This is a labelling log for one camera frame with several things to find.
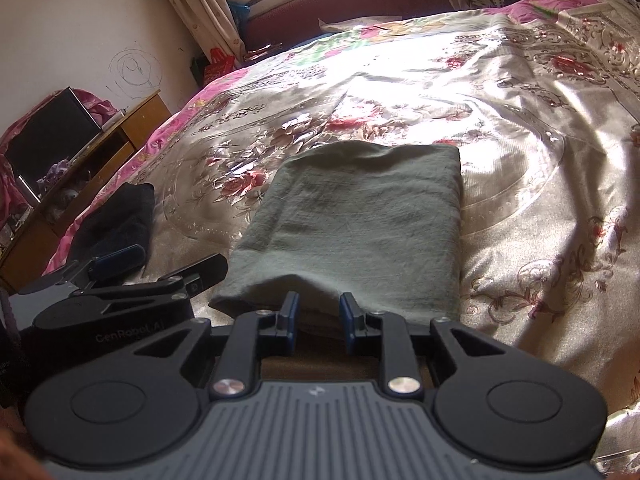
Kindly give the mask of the black monitor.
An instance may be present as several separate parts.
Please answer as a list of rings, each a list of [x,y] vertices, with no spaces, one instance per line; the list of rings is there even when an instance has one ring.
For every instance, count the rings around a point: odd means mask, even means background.
[[[50,168],[63,159],[70,162],[101,132],[75,91],[66,88],[29,118],[9,142],[6,159],[14,176],[39,194],[38,181]]]

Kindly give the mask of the floral satin bedspread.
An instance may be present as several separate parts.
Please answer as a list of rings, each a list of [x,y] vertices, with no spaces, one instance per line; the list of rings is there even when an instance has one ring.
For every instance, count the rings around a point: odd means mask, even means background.
[[[448,144],[461,165],[459,316],[603,396],[582,463],[485,463],[420,401],[382,393],[380,360],[295,322],[254,391],[213,404],[186,440],[135,467],[57,479],[597,479],[598,448],[639,401],[639,9],[523,0],[357,28],[221,78],[107,182],[155,188],[151,257],[134,284],[229,260],[291,157],[361,141]]]

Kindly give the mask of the red plastic bag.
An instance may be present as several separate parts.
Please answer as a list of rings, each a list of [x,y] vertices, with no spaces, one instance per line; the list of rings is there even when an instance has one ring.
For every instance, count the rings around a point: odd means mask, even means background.
[[[228,55],[221,48],[213,48],[209,51],[209,56],[210,63],[204,68],[203,73],[204,86],[235,70],[235,57]]]

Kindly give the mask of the wooden side cabinet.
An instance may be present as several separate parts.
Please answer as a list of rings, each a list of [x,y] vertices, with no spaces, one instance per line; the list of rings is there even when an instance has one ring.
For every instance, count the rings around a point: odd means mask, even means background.
[[[118,118],[70,163],[70,169],[43,196],[1,252],[1,286],[16,292],[47,267],[67,228],[99,190],[170,117],[158,92]]]

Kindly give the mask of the grey-green pants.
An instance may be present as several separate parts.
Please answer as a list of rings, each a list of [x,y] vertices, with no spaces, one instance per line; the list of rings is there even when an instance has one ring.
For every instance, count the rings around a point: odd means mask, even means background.
[[[297,292],[332,330],[338,300],[426,324],[459,316],[460,155],[448,144],[344,141],[286,160],[232,249],[210,306],[236,318]]]

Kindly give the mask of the maroon upholstered bench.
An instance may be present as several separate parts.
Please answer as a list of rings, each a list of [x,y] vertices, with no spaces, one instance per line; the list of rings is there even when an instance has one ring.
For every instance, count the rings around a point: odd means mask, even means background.
[[[268,44],[288,49],[320,36],[321,23],[375,16],[420,18],[452,10],[449,0],[291,0],[250,18],[241,27],[241,38],[249,51]]]

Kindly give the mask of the blue bag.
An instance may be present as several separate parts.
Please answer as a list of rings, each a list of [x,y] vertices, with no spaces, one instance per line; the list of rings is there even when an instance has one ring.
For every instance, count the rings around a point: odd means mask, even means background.
[[[238,3],[235,1],[228,1],[228,6],[232,14],[232,18],[236,29],[242,34],[243,29],[246,27],[248,19],[250,18],[250,6],[245,3]]]

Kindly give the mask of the black folded garment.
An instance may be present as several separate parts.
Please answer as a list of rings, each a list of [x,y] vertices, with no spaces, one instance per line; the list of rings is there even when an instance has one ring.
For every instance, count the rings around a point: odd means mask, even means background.
[[[102,257],[132,245],[148,252],[154,208],[155,188],[151,183],[124,183],[81,221],[67,259]]]

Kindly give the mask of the left beige curtain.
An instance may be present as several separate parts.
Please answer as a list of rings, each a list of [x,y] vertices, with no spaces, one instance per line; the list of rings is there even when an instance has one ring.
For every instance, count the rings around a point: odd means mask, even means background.
[[[243,63],[245,46],[228,0],[168,1],[205,54],[219,48],[232,56],[235,66]]]

